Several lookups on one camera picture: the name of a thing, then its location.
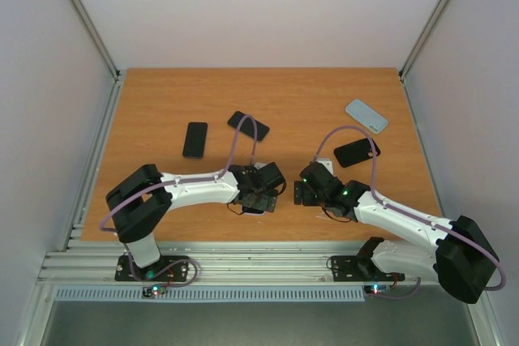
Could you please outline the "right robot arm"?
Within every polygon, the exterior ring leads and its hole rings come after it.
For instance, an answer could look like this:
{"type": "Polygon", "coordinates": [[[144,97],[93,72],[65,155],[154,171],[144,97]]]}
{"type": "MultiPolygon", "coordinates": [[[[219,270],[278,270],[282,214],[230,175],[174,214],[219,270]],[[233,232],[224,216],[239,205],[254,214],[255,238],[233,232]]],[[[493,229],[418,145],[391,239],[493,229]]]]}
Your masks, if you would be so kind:
{"type": "Polygon", "coordinates": [[[318,161],[310,163],[300,178],[325,213],[403,239],[401,244],[382,239],[369,245],[369,251],[358,257],[358,269],[367,278],[382,272],[416,276],[474,304],[500,267],[490,242],[469,217],[450,220],[394,203],[361,182],[342,183],[318,161]]]}

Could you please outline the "black phone pink edge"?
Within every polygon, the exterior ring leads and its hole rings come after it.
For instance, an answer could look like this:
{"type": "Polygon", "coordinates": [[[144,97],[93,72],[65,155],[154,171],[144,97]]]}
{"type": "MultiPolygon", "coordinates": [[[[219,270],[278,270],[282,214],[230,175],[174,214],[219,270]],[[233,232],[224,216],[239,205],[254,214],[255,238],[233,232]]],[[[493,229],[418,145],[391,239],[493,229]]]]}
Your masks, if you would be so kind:
{"type": "Polygon", "coordinates": [[[242,213],[244,215],[262,216],[265,214],[265,211],[254,209],[251,207],[242,207],[242,213]]]}

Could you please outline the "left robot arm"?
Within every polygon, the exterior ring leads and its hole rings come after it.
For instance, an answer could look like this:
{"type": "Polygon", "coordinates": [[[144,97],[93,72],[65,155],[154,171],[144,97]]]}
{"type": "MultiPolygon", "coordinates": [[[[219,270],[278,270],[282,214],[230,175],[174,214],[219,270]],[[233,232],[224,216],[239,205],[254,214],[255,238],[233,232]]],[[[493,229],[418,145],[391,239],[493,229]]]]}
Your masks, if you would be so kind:
{"type": "Polygon", "coordinates": [[[161,173],[154,164],[146,164],[114,187],[105,201],[135,271],[153,280],[164,266],[153,231],[167,212],[206,203],[272,212],[285,188],[286,180],[273,162],[231,164],[214,173],[188,175],[161,173]]]}

